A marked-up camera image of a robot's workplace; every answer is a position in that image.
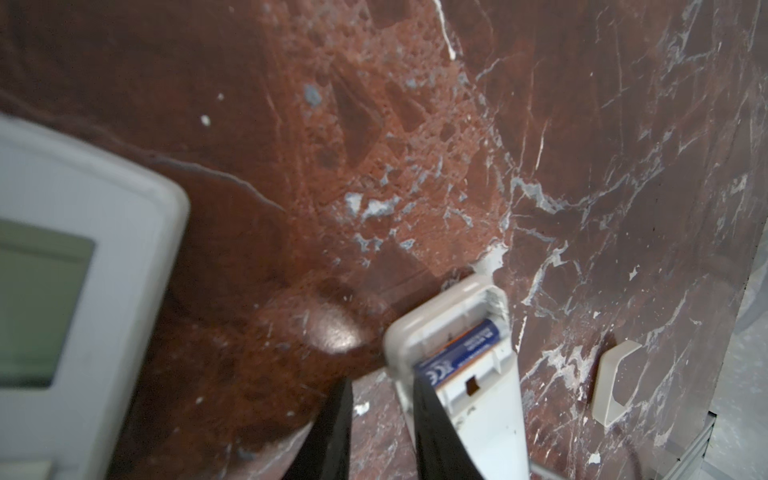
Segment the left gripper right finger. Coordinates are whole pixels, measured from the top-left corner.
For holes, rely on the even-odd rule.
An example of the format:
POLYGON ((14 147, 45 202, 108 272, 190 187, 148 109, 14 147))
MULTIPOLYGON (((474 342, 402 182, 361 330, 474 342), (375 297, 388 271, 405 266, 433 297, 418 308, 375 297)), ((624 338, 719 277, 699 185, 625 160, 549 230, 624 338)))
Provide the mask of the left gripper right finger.
POLYGON ((413 418, 419 479, 482 479, 434 388, 423 376, 413 382, 413 418))

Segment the white battery cover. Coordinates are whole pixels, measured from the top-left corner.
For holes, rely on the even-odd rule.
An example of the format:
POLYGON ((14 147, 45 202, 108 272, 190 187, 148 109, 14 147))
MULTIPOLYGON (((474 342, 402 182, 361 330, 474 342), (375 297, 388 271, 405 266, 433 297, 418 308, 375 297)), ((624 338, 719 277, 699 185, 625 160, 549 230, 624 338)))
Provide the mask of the white battery cover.
POLYGON ((593 419, 610 428, 627 411, 628 407, 614 397, 614 387, 621 363, 642 347, 641 344, 626 340, 605 351, 598 362, 595 386, 592 396, 591 413, 593 419))

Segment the blue AAA battery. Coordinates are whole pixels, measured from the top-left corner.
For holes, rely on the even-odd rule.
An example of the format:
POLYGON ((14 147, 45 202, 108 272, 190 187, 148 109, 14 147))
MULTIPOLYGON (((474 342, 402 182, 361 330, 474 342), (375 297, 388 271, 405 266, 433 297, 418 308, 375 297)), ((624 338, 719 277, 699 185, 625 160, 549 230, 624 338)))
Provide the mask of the blue AAA battery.
POLYGON ((432 387, 437 388, 464 367, 479 359, 500 340, 501 333, 495 322, 484 319, 446 344, 436 354, 415 364, 414 372, 425 377, 432 387))

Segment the white remote control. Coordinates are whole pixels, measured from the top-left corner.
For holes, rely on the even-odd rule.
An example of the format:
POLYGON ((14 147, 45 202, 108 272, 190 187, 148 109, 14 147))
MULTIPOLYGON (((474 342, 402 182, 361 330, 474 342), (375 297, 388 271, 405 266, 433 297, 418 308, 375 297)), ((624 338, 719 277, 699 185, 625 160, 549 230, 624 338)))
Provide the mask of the white remote control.
POLYGON ((473 274, 395 321, 384 336, 387 367, 415 445, 414 365, 484 319, 495 322, 501 340, 433 388, 483 478, 526 479, 529 457, 508 300, 491 278, 473 274))
POLYGON ((175 182, 1 118, 1 475, 108 470, 190 212, 175 182))

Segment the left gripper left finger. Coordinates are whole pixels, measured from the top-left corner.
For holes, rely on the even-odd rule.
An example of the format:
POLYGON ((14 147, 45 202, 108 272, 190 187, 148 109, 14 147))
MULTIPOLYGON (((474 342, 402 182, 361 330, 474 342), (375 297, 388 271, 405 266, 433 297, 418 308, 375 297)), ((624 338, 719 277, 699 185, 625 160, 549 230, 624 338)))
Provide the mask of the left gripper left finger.
POLYGON ((331 389, 283 479, 347 480, 352 420, 352 383, 342 378, 331 389))

